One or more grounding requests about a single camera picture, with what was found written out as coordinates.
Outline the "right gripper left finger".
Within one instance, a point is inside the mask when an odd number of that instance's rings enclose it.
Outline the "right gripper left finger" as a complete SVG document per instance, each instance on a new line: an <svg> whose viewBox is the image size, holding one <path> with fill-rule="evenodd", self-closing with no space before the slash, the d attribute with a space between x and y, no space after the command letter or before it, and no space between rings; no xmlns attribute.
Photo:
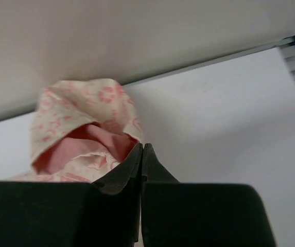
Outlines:
<svg viewBox="0 0 295 247"><path fill-rule="evenodd" d="M142 154L93 183L0 181L0 246L134 246Z"/></svg>

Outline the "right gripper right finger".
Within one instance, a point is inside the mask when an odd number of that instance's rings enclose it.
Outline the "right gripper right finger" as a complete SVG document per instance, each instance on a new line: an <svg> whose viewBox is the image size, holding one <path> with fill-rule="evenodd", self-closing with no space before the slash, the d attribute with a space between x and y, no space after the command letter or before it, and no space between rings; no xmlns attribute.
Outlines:
<svg viewBox="0 0 295 247"><path fill-rule="evenodd" d="M246 184L181 183L151 144L142 156L144 246L275 246L257 191Z"/></svg>

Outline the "pink and cream jacket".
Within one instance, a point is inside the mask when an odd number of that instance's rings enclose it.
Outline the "pink and cream jacket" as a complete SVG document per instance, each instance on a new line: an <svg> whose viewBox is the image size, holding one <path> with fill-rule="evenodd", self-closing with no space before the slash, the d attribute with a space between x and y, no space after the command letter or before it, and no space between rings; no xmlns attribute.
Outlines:
<svg viewBox="0 0 295 247"><path fill-rule="evenodd" d="M25 182L93 182L143 142L133 100L113 79L58 81L40 95Z"/></svg>

